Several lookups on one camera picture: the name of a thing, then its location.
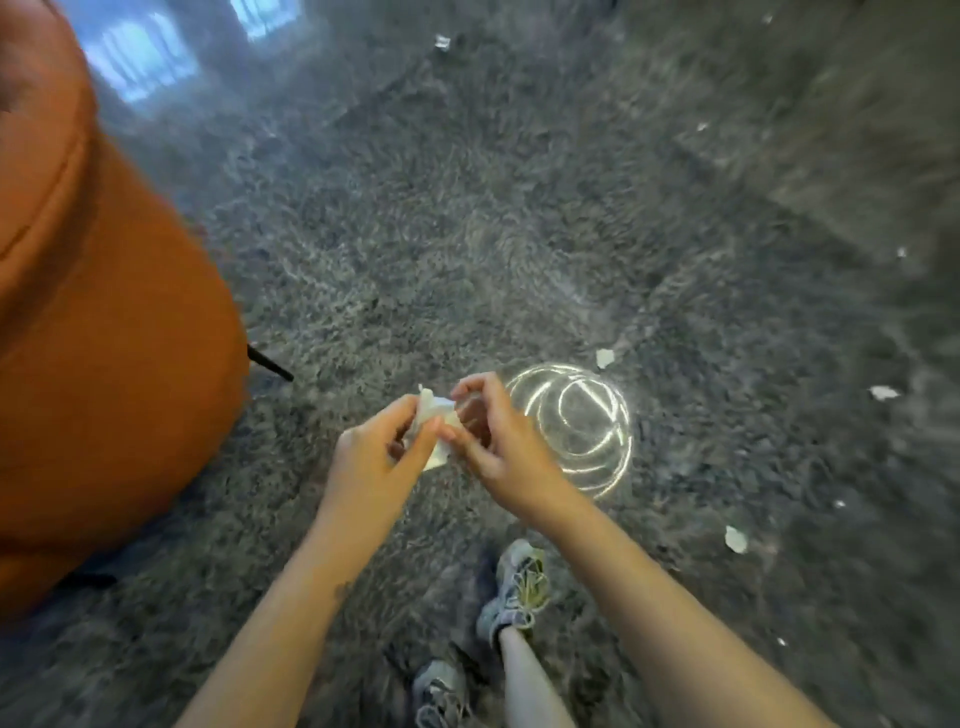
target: right hand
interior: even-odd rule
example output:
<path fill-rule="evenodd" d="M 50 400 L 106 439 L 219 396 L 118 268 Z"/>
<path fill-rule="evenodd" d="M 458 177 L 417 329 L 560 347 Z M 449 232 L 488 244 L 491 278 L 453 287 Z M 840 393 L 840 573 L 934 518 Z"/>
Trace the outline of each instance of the right hand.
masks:
<path fill-rule="evenodd" d="M 514 409 L 496 374 L 467 376 L 450 396 L 466 427 L 443 425 L 440 437 L 467 461 L 500 506 L 553 538 L 589 504 L 564 477 L 533 421 Z M 485 447 L 481 440 L 488 439 Z"/>

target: hand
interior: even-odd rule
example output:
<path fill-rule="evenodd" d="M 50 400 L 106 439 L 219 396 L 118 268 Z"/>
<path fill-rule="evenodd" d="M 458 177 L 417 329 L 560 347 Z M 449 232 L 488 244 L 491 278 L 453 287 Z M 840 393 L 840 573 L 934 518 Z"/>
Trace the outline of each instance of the hand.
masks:
<path fill-rule="evenodd" d="M 403 451 L 399 441 L 417 413 L 417 401 L 415 395 L 401 397 L 337 441 L 311 539 L 336 550 L 346 580 L 353 580 L 387 538 L 437 444 L 440 418 L 424 423 Z M 396 463 L 388 452 L 399 456 Z"/>
<path fill-rule="evenodd" d="M 499 505 L 554 538 L 589 504 L 564 477 L 530 418 L 514 409 L 496 374 L 468 376 L 450 396 L 465 429 L 442 425 L 440 436 L 467 460 Z"/>

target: left hand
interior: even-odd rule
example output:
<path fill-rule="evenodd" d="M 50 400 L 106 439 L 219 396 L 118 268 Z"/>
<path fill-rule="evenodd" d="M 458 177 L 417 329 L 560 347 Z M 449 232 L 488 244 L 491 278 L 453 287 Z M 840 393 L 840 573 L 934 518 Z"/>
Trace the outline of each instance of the left hand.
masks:
<path fill-rule="evenodd" d="M 345 579 L 355 578 L 387 538 L 437 444 L 440 418 L 424 423 L 402 451 L 417 402 L 401 397 L 337 441 L 311 539 L 335 549 Z M 389 452 L 402 456 L 394 462 Z"/>

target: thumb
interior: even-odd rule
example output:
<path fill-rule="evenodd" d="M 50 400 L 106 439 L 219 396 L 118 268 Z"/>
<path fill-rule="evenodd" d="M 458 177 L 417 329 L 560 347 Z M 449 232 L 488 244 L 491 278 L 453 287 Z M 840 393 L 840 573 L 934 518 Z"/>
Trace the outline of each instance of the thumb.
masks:
<path fill-rule="evenodd" d="M 500 458 L 484 448 L 469 430 L 444 425 L 440 429 L 440 436 L 469 463 L 481 478 L 494 479 L 499 474 Z"/>
<path fill-rule="evenodd" d="M 423 423 L 413 445 L 407 449 L 403 457 L 394 466 L 395 477 L 405 486 L 412 488 L 423 472 L 426 461 L 430 459 L 433 448 L 437 445 L 437 430 L 439 428 L 439 417 Z"/>

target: foot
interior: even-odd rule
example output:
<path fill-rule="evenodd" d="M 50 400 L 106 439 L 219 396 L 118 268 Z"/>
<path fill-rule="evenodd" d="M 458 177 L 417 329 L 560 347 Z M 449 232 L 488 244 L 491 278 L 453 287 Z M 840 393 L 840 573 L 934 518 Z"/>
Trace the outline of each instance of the foot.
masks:
<path fill-rule="evenodd" d="M 466 719 L 467 679 L 450 663 L 434 660 L 413 685 L 417 728 L 458 728 Z"/>
<path fill-rule="evenodd" d="M 550 601 L 550 583 L 543 570 L 543 551 L 526 539 L 517 539 L 496 565 L 497 595 L 477 620 L 477 637 L 496 649 L 504 627 L 529 630 L 535 615 Z"/>

